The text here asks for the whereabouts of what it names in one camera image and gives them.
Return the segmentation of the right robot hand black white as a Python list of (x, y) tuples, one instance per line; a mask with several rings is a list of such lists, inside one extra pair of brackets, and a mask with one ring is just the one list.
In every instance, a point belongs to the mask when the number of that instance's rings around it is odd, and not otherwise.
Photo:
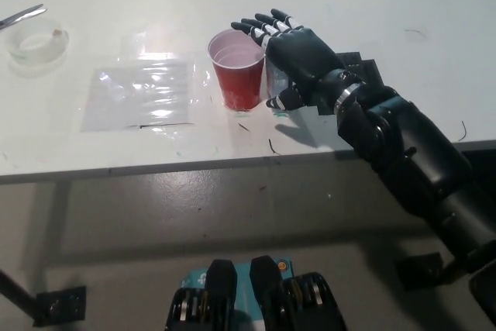
[(231, 27), (251, 37), (291, 81), (290, 87), (267, 100), (268, 108), (292, 111), (316, 105), (319, 98), (328, 107), (336, 104), (346, 88), (339, 77), (345, 65), (312, 29), (278, 9), (271, 9), (270, 15), (257, 13), (253, 19), (232, 22)]

